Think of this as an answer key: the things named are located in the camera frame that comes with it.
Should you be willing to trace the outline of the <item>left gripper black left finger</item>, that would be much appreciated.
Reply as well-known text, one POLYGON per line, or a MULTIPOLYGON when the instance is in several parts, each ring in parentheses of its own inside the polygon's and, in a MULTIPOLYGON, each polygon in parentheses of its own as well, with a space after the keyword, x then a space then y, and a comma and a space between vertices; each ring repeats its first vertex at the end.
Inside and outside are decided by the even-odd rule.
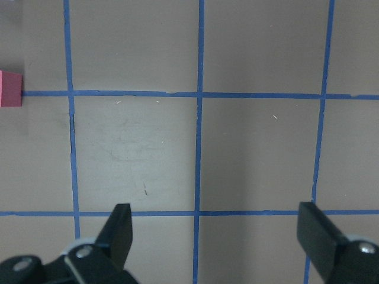
POLYGON ((124 269, 133 241, 129 204, 117 204, 93 243, 82 243, 64 257, 76 283, 137 283, 124 269))

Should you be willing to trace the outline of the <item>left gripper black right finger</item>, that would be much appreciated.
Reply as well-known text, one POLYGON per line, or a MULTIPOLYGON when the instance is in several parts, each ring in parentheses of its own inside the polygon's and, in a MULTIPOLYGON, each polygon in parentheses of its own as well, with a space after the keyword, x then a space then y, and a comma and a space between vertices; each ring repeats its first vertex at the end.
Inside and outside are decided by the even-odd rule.
POLYGON ((297 239, 324 283, 378 283, 378 244, 344 234, 312 202, 299 203, 297 239))

